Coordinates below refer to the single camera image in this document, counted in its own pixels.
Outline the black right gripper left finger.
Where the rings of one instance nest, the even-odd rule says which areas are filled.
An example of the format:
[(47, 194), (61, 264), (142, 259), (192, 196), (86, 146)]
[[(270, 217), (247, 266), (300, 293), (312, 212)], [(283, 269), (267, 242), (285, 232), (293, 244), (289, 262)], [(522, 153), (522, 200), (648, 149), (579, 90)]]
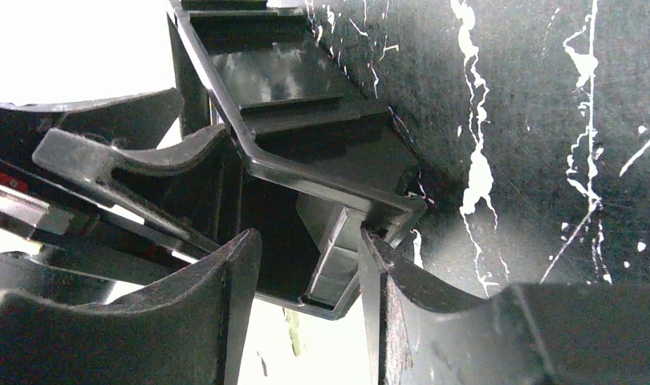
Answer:
[(261, 254), (247, 229), (107, 305), (0, 290), (0, 384), (235, 384)]

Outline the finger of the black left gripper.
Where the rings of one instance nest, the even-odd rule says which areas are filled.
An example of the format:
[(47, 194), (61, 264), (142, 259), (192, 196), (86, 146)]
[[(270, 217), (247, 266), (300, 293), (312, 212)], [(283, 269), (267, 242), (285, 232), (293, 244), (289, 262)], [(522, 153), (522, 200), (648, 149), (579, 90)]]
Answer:
[(198, 129), (161, 149), (127, 150), (52, 128), (32, 154), (35, 165), (99, 203), (119, 205), (176, 245), (212, 253), (221, 195), (224, 125)]
[(29, 160), (52, 128), (118, 148), (155, 148), (183, 107), (184, 98), (175, 88), (79, 102), (0, 102), (0, 158)]

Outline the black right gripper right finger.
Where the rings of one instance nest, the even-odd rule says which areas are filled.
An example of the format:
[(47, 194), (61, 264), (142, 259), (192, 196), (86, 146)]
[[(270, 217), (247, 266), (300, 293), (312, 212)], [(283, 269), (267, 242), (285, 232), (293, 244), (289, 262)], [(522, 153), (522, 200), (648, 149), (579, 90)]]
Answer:
[(374, 384), (650, 384), (650, 285), (482, 299), (365, 230), (359, 279)]

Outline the black card dispenser box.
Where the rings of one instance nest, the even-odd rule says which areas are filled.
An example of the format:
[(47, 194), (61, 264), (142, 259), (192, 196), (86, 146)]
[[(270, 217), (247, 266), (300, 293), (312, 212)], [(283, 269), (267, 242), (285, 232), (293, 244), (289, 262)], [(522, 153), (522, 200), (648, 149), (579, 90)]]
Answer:
[(358, 241), (400, 244), (425, 213), (407, 194), (419, 164), (311, 32), (301, 6), (171, 1), (168, 17), (187, 108), (224, 123), (238, 151), (238, 226), (257, 229), (257, 296), (327, 320), (359, 293)]

